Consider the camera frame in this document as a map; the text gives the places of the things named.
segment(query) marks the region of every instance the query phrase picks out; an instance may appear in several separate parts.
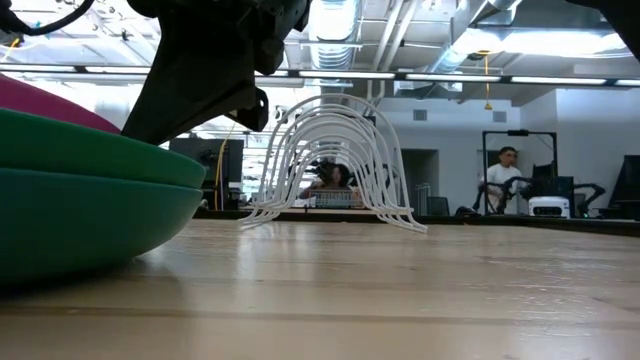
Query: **person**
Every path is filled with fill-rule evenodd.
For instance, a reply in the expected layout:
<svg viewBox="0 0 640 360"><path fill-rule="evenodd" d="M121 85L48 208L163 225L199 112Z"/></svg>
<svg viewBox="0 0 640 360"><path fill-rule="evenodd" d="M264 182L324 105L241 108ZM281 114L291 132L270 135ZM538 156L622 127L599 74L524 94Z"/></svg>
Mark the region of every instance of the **person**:
<svg viewBox="0 0 640 360"><path fill-rule="evenodd" d="M304 189L300 196L300 199L308 199L311 197L312 191L318 190L345 190L351 191L351 188L347 186L349 182L349 177L351 176L351 172L349 172L349 168L347 168L343 164L335 164L332 166L331 170L331 178L327 183L323 181L316 181L308 188Z"/></svg>
<svg viewBox="0 0 640 360"><path fill-rule="evenodd" d="M515 167L518 160L518 152L511 146L505 146L498 153L500 162L487 169L487 182L494 184L504 184L514 176L522 176L522 173ZM484 186L484 176L480 179L480 186ZM511 193L515 194L522 187L520 181L515 181L511 188ZM487 196L489 199L489 211L494 211L500 205L502 189L497 186L487 186ZM507 201L504 209L505 214L515 215L518 213L516 201Z"/></svg>

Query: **wooden table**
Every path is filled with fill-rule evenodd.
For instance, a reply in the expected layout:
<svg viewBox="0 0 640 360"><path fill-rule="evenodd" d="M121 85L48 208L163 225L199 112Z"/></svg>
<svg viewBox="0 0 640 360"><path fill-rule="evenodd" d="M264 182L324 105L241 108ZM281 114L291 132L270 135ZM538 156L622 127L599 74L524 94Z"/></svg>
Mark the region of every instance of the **wooden table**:
<svg viewBox="0 0 640 360"><path fill-rule="evenodd" d="M200 220L0 300L8 360L639 357L640 241L530 228Z"/></svg>

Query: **green plate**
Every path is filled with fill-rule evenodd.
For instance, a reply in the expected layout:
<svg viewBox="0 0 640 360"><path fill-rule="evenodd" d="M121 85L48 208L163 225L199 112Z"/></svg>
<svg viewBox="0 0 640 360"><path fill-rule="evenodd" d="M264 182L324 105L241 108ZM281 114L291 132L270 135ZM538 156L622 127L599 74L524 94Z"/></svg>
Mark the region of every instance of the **green plate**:
<svg viewBox="0 0 640 360"><path fill-rule="evenodd" d="M0 286L98 269L156 248L200 190L0 168Z"/></svg>
<svg viewBox="0 0 640 360"><path fill-rule="evenodd" d="M124 136L0 109L0 168L138 180L199 189L204 167Z"/></svg>

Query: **pink bowl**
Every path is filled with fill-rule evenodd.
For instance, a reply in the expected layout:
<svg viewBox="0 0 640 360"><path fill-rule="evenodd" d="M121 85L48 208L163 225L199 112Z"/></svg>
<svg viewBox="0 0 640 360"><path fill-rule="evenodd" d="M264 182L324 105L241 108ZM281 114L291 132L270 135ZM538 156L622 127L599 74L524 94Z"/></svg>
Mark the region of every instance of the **pink bowl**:
<svg viewBox="0 0 640 360"><path fill-rule="evenodd" d="M83 107L0 74L0 108L120 134L120 129Z"/></svg>

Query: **white wire structure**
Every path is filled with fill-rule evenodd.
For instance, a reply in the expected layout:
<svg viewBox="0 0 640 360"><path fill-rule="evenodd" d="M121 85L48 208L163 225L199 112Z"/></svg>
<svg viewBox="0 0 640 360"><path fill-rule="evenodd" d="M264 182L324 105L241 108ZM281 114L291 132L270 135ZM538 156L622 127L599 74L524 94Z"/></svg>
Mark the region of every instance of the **white wire structure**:
<svg viewBox="0 0 640 360"><path fill-rule="evenodd" d="M389 191L386 186L387 179L383 177L385 173L383 165L391 165L393 163L391 162L387 142L374 124L354 109L333 103L312 106L297 116L295 120L292 118L296 110L303 106L328 98L333 100L347 99L371 109L376 116L376 120L382 121L390 128L392 149L400 148L398 136L389 120L365 100L339 93L311 97L289 109L276 125L274 135L269 140L267 157L262 170L259 199L254 204L252 213L239 221L243 225L255 226L278 217L282 211L293 206L298 196L304 170L311 162L321 157L334 156L339 157L341 162L355 174L360 189L360 200L366 208L376 214L378 219L407 230L426 233L427 226L418 223L411 214L412 209L409 206L404 165L399 151L396 152L396 161L404 206L398 205L395 192L395 176L389 174L388 177L388 181L390 181L388 188L394 190ZM280 141L274 149L275 134L287 121L293 123L289 124L284 136L280 137ZM317 136L309 135L313 134L314 131L317 133L319 129L322 130L323 128L332 129L332 131ZM334 130L337 128L342 128L340 130L344 130L344 132L340 133ZM354 138L353 134L356 134L359 139ZM339 139L344 143L348 143L349 146L336 146L335 143L332 143L311 148L312 144L328 139L332 141ZM302 156L303 151L300 151L298 146L303 140L306 140L306 144L302 150L309 150L304 152L304 156ZM274 187L276 174L278 180Z"/></svg>

